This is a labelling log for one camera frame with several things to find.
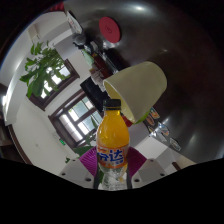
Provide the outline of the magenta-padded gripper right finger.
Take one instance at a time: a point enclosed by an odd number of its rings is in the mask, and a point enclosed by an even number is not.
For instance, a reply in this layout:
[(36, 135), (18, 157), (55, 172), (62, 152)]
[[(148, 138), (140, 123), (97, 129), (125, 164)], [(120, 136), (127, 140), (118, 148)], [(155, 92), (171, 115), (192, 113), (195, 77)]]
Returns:
[(155, 159), (147, 159), (138, 150), (129, 148), (127, 186), (143, 187), (166, 176), (166, 172)]

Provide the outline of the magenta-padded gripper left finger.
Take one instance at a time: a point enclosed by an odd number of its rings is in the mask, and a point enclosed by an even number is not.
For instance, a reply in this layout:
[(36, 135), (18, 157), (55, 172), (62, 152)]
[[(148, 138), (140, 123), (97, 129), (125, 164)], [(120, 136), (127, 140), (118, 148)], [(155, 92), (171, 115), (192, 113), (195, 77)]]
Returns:
[(99, 178), (96, 148), (91, 148), (80, 158), (71, 159), (59, 176), (83, 188), (97, 189)]

